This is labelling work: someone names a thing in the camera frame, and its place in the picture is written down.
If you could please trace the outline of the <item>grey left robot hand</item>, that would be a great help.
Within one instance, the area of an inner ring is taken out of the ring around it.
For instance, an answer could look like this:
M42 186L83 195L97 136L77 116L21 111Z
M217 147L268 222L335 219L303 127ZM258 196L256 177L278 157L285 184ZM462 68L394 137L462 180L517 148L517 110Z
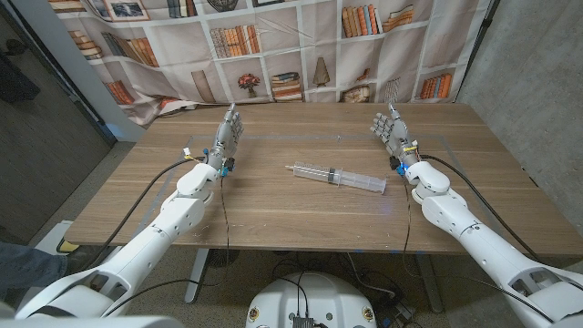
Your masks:
M214 169L221 169L228 158L233 158L244 128L236 104L231 103L220 123L210 148L207 163Z

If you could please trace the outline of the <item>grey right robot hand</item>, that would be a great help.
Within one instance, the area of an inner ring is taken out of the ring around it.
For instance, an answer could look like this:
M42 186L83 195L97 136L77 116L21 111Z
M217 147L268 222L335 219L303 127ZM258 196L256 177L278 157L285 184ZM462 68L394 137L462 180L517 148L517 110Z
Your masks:
M418 147L409 134L405 122L393 104L388 105L389 114L377 113L370 130L379 138L389 154L395 169L408 170L420 161Z

